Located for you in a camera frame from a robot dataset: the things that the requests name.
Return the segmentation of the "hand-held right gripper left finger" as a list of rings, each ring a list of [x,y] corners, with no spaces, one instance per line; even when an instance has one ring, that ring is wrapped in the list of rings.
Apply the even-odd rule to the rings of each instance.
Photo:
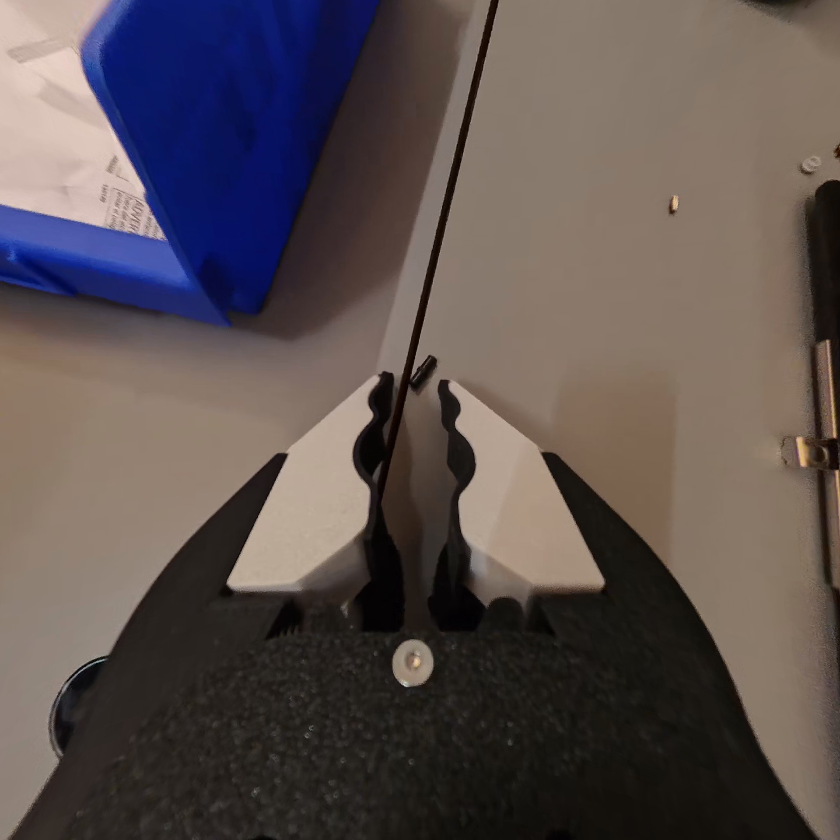
[[[227,578],[235,594],[355,603],[364,627],[396,624],[396,546],[376,470],[394,374],[371,376],[290,446]]]

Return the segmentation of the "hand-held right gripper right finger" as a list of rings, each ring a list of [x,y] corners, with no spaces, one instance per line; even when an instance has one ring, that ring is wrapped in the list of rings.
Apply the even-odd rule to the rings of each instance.
[[[437,385],[455,479],[429,606],[469,611],[512,599],[602,592],[605,579],[529,437],[455,381]]]

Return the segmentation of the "round glossy black disc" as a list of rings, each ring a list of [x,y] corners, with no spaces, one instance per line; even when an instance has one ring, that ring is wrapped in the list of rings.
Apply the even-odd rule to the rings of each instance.
[[[52,701],[47,729],[50,747],[58,760],[85,717],[89,695],[108,659],[100,656],[80,665],[65,679]]]

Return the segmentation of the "black bar with metal clip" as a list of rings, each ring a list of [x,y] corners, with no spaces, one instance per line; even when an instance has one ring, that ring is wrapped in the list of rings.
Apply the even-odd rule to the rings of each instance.
[[[805,205],[812,293],[814,430],[788,437],[783,461],[819,476],[826,577],[839,590],[839,181]]]

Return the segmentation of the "blue plastic bin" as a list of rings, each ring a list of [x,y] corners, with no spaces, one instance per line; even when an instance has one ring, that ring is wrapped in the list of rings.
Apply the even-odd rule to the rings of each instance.
[[[164,240],[2,205],[2,285],[257,314],[379,2],[107,3],[82,67]]]

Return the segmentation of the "large white paper scrap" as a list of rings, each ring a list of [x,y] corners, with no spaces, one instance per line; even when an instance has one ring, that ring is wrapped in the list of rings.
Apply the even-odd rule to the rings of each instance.
[[[1,204],[165,240],[82,67],[107,4],[1,2]]]

